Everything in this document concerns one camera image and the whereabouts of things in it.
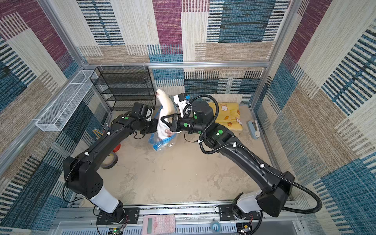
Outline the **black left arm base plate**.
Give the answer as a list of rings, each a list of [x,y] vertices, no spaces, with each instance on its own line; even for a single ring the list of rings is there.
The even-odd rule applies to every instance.
[[[113,213],[99,210],[97,225],[137,224],[139,211],[139,208],[122,208],[122,210],[115,210]]]

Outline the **white bear print blanket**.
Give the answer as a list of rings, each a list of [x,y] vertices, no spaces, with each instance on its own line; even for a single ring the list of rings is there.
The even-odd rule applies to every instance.
[[[172,118],[161,119],[161,117],[172,115],[176,112],[174,103],[169,98],[169,96],[161,89],[157,89],[156,97],[161,104],[161,110],[159,112],[157,134],[160,140],[165,140],[172,137],[175,133],[170,131],[170,128],[163,122],[172,121]]]

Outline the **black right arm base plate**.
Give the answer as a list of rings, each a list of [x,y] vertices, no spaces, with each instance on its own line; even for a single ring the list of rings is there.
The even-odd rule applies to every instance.
[[[240,215],[236,215],[233,212],[232,205],[218,205],[214,208],[214,211],[219,214],[220,221],[230,220],[258,220],[260,218],[260,211],[251,211],[249,213],[241,212]]]

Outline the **yellow cartoon blanket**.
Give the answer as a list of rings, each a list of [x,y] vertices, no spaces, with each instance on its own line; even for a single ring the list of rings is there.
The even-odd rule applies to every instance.
[[[237,103],[219,103],[219,114],[216,123],[227,127],[231,131],[242,131],[240,107]]]

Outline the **clear plastic vacuum bag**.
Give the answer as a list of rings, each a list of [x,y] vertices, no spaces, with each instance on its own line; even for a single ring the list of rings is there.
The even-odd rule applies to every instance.
[[[154,115],[154,118],[156,118],[158,120],[159,118],[159,112],[161,110],[162,107],[159,108],[159,110],[156,112],[156,114]],[[172,147],[173,144],[175,143],[175,139],[177,137],[177,133],[175,132],[175,134],[172,136],[172,137],[169,137],[165,140],[160,140],[158,138],[158,134],[157,134],[157,131],[155,133],[152,133],[151,136],[149,137],[148,139],[148,144],[155,150],[155,151],[163,151],[169,147]]]

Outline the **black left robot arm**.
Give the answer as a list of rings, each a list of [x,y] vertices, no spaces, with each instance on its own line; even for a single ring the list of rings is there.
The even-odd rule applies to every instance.
[[[153,112],[153,108],[135,102],[132,110],[115,118],[110,129],[88,149],[63,161],[65,186],[99,207],[99,215],[110,223],[123,222],[125,212],[122,202],[105,188],[98,169],[108,155],[130,135],[136,132],[146,135],[157,131],[158,121],[152,118]]]

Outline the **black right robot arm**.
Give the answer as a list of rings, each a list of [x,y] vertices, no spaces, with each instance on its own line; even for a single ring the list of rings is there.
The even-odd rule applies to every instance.
[[[250,151],[226,126],[215,121],[219,106],[211,107],[198,101],[192,106],[192,115],[178,113],[162,115],[160,120],[171,132],[187,131],[199,134],[198,143],[204,154],[220,153],[236,163],[259,186],[257,193],[241,193],[235,199],[233,211],[242,218],[245,213],[261,210],[272,217],[281,211],[292,211],[285,206],[294,183],[294,176],[281,172]]]

